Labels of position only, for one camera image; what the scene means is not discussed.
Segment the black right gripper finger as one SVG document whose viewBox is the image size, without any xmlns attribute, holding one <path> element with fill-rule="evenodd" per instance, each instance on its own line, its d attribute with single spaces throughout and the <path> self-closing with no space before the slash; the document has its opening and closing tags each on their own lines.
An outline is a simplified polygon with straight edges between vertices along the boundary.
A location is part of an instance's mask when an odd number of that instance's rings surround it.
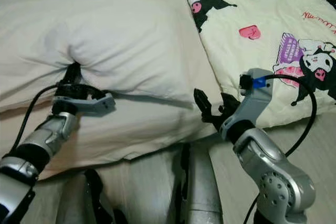
<svg viewBox="0 0 336 224">
<path fill-rule="evenodd" d="M 202 121 L 211 123 L 213 121 L 212 104 L 209 102 L 206 93 L 199 88 L 194 88 L 193 96 L 195 104 L 201 111 Z"/>
<path fill-rule="evenodd" d="M 231 94 L 221 93 L 223 104 L 220 105 L 221 113 L 235 113 L 240 106 L 240 101 Z"/>
</svg>

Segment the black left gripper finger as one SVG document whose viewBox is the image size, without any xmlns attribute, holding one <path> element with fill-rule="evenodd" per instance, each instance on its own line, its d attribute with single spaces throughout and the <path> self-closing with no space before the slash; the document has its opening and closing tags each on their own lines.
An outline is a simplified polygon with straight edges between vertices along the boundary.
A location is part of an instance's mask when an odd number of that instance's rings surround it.
<svg viewBox="0 0 336 224">
<path fill-rule="evenodd" d="M 81 64 L 74 62 L 67 66 L 65 73 L 65 83 L 80 83 L 81 82 Z"/>
</svg>

